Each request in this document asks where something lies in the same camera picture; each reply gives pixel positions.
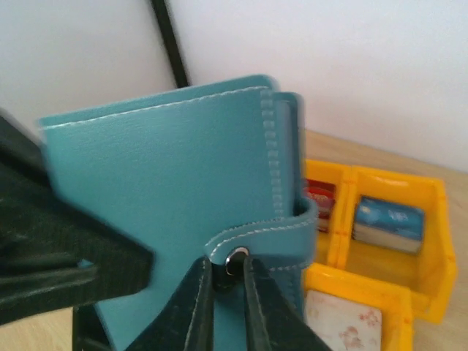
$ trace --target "deck of cards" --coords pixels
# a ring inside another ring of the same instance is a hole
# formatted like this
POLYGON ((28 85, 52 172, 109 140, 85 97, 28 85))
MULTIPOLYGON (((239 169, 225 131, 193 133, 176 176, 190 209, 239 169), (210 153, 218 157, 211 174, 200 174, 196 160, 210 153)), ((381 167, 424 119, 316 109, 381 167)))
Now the deck of cards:
POLYGON ((422 244, 423 227, 423 210, 363 197, 356 208, 352 237, 414 254, 422 244))
POLYGON ((335 188, 334 184, 307 180, 306 193, 318 205, 319 220, 317 229, 321 232, 328 232, 328 223, 335 204, 335 188))
POLYGON ((306 323, 333 351, 380 351, 382 312, 316 290, 306 296, 306 323))

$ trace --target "metal snap button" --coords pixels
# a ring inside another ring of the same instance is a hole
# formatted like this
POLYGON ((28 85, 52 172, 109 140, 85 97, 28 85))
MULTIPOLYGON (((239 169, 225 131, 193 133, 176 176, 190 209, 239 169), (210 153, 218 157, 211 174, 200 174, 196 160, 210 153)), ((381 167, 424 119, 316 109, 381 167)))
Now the metal snap button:
POLYGON ((249 256, 249 250, 246 247, 238 247, 231 251, 226 258, 226 273, 229 276, 244 275, 244 260, 249 256))

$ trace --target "white wall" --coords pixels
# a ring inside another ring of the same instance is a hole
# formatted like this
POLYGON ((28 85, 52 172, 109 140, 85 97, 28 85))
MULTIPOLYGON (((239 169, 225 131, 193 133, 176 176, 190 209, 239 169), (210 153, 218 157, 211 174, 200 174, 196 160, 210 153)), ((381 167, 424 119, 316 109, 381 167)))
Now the white wall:
POLYGON ((175 88, 145 0, 0 1, 0 107, 35 120, 175 88))
POLYGON ((170 4, 193 83, 267 73, 309 129, 468 171, 468 1, 170 4))
MULTIPOLYGON (((169 0, 193 83, 251 73, 306 126, 468 171, 468 2, 169 0)), ((0 107, 23 124, 174 87, 146 0, 0 1, 0 107)))

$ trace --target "red card box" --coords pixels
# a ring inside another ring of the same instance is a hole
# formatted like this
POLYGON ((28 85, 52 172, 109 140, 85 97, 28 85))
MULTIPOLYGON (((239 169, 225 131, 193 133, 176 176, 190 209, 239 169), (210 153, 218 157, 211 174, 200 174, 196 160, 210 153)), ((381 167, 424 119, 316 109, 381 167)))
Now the red card box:
POLYGON ((335 190, 334 184, 307 180, 306 193, 319 207, 318 230, 322 232, 328 232, 328 221, 335 204, 335 190))

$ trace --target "wallet strap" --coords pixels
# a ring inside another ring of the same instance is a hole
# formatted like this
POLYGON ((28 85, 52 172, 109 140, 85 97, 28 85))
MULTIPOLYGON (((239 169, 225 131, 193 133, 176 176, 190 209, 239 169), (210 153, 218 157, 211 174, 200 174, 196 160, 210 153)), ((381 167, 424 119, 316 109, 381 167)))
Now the wallet strap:
POLYGON ((301 313, 303 297, 298 287, 302 270, 312 264, 318 212, 310 199, 302 198, 298 206, 302 209, 299 216, 223 230, 205 245, 205 253, 213 264, 224 265, 235 249, 248 248, 250 255, 261 259, 284 296, 301 313))

